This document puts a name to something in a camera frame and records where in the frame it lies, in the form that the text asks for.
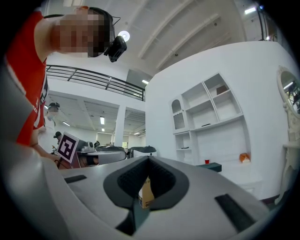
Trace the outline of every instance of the cardboard box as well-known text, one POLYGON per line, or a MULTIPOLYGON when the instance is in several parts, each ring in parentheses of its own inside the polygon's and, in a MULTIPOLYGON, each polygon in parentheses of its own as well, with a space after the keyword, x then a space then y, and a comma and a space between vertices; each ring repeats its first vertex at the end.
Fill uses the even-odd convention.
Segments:
POLYGON ((154 195, 151 191, 150 179, 147 177, 143 187, 139 192, 139 203, 142 208, 149 207, 150 202, 154 200, 154 195))

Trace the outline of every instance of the headset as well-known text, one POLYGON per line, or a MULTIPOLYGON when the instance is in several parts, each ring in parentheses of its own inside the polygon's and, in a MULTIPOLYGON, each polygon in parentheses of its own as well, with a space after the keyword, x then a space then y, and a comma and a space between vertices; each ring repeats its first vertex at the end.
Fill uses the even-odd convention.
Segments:
MULTIPOLYGON (((92 48, 88 48, 88 56, 89 57, 97 57, 101 54, 109 57, 111 62, 116 62, 118 58, 127 50, 127 45, 122 36, 115 36, 114 25, 121 19, 120 17, 113 17, 108 12, 97 8, 97 7, 81 7, 83 9, 92 10, 93 12, 104 16, 104 29, 106 33, 106 40, 109 41, 109 46, 106 46, 106 49, 103 52, 99 52, 99 46, 93 46, 92 48), (118 18, 118 21, 113 24, 113 18, 118 18)), ((61 14, 53 14, 44 16, 44 18, 52 18, 52 17, 60 17, 64 16, 61 14)))

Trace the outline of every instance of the orange object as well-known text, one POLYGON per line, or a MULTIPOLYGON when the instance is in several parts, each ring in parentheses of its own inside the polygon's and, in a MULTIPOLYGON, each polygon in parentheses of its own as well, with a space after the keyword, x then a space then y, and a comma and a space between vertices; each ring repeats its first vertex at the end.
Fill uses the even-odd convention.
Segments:
POLYGON ((242 163, 250 162, 250 159, 251 159, 250 154, 248 154, 248 153, 242 153, 242 154, 240 154, 240 161, 242 163))

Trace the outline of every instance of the ceiling light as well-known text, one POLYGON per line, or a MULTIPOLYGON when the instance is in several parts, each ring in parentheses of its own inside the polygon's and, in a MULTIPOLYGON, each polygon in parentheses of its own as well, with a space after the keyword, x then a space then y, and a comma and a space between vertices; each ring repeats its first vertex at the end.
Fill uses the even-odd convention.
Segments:
POLYGON ((249 14, 249 13, 252 13, 254 11, 256 11, 256 8, 252 7, 252 8, 249 8, 249 9, 245 10, 245 14, 249 14))
POLYGON ((66 122, 64 122, 64 121, 63 121, 62 123, 63 123, 63 124, 66 124, 67 126, 70 126, 69 124, 67 124, 67 123, 66 123, 66 122))
POLYGON ((292 82, 290 82, 288 85, 286 85, 283 89, 287 89, 291 85, 292 85, 292 82))
POLYGON ((123 37, 125 42, 127 42, 130 39, 130 34, 127 31, 119 32, 118 36, 123 37))
POLYGON ((104 117, 100 117, 100 123, 104 125, 104 117))

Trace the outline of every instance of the railing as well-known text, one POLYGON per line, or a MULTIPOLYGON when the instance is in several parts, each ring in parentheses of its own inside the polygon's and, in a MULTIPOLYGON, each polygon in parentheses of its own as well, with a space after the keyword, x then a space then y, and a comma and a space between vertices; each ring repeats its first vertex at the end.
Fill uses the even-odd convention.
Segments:
POLYGON ((81 83, 116 92, 141 101, 145 100, 145 89, 121 79, 94 71, 60 65, 47 65, 47 78, 81 83))

